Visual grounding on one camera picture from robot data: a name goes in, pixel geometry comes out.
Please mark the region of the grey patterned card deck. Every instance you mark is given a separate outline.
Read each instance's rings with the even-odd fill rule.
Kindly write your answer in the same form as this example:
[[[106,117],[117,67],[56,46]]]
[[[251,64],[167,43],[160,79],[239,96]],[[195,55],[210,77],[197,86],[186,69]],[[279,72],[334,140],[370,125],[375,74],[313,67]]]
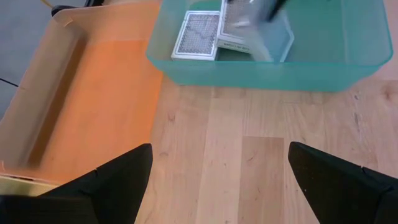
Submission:
[[[187,11],[171,59],[215,61],[219,21],[219,11]]]
[[[253,0],[221,0],[220,21],[216,46],[228,50],[249,53],[249,47],[239,33],[238,23]]]

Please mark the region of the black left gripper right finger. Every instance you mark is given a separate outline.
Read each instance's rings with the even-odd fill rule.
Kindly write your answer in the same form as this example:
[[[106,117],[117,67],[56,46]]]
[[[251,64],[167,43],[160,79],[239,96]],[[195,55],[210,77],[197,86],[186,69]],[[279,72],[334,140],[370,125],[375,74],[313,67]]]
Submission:
[[[288,160],[320,224],[398,224],[398,179],[301,142]]]

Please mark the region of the blue bordered card deck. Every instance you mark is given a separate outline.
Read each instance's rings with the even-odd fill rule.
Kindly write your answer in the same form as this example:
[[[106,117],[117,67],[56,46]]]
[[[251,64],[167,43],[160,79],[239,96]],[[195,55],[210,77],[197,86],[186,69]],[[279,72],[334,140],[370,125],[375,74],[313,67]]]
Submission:
[[[295,40],[289,18],[281,10],[272,21],[254,18],[254,10],[241,11],[233,23],[235,31],[242,36],[254,60],[260,62],[283,63]]]

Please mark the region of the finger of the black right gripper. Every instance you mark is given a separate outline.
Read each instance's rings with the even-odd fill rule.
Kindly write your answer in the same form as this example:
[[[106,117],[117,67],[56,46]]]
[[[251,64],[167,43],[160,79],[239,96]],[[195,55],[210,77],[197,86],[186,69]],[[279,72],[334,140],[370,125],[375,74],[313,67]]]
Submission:
[[[271,22],[288,0],[270,0],[267,22]]]

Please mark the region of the yellow plastic tray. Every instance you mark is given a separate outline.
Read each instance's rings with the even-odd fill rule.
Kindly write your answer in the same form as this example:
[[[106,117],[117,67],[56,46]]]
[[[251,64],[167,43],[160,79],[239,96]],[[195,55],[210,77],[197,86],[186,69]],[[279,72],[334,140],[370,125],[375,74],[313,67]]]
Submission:
[[[39,196],[57,187],[44,182],[0,175],[0,195]]]

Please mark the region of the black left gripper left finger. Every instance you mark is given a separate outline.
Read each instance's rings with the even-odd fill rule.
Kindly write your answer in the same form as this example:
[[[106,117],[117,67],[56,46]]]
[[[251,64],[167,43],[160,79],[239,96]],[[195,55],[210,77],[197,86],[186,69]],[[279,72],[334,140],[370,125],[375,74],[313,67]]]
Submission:
[[[0,224],[134,224],[152,162],[145,143],[44,194],[0,194]]]

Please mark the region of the teal translucent plastic tray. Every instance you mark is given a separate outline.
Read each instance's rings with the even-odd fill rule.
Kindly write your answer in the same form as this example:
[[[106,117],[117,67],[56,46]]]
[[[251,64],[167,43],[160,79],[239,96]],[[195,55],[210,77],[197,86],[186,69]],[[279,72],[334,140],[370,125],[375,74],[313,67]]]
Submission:
[[[221,0],[163,0],[147,58],[181,85],[341,91],[371,76],[393,55],[383,0],[288,0],[294,41],[284,63],[253,61],[222,49],[216,61],[174,61],[189,10],[217,11]]]

